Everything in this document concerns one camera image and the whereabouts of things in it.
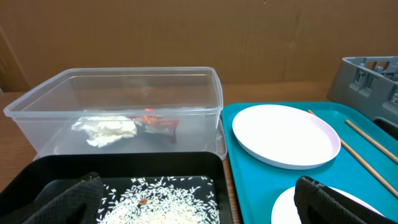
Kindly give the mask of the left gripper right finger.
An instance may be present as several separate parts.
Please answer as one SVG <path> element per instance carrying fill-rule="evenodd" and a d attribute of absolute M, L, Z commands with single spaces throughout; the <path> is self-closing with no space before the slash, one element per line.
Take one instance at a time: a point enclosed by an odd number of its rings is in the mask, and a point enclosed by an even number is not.
<path fill-rule="evenodd" d="M 296 181 L 294 204 L 303 224 L 397 224 L 309 176 Z"/>

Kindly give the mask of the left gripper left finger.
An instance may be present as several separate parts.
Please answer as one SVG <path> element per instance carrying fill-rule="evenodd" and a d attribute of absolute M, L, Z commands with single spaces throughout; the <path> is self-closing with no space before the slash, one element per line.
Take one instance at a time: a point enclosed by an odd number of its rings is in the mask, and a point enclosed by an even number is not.
<path fill-rule="evenodd" d="M 101 177 L 96 172 L 90 172 L 66 188 L 55 191 L 50 199 L 32 202 L 1 216 L 1 223 L 93 224 L 102 198 Z"/>

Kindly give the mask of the small white dish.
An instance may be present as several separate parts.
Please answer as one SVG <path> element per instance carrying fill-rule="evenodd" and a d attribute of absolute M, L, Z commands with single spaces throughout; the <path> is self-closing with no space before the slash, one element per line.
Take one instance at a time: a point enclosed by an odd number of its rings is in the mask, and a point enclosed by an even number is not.
<path fill-rule="evenodd" d="M 355 201 L 356 203 L 372 210 L 373 212 L 382 215 L 382 213 L 377 211 L 374 207 L 362 201 L 361 199 L 355 197 L 354 195 L 351 195 L 347 192 L 344 192 L 340 189 L 336 189 L 334 187 L 330 188 L 344 195 L 345 197 L 348 197 L 349 199 Z M 272 224 L 292 224 L 292 223 L 301 224 L 297 207 L 295 206 L 294 202 L 294 195 L 295 195 L 295 187 L 291 187 L 279 195 L 272 208 L 272 213 L 271 213 Z"/>

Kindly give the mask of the white tissue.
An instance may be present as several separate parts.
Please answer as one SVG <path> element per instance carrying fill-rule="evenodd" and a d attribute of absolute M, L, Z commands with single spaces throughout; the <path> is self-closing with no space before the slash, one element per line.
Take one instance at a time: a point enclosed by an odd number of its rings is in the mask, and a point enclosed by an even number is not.
<path fill-rule="evenodd" d="M 81 117 L 71 126 L 74 131 L 84 131 L 86 142 L 93 147 L 105 147 L 122 138 L 133 138 L 137 134 L 134 121 L 125 116 Z"/>

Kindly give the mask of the red snack wrapper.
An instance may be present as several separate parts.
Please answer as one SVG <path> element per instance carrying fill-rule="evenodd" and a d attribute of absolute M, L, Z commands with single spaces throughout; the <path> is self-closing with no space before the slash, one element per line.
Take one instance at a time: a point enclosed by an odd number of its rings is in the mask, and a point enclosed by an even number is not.
<path fill-rule="evenodd" d="M 177 119 L 165 119 L 163 116 L 146 114 L 143 116 L 131 116 L 134 123 L 145 133 L 161 134 L 167 136 L 173 144 L 177 142 L 176 130 L 179 125 Z"/>

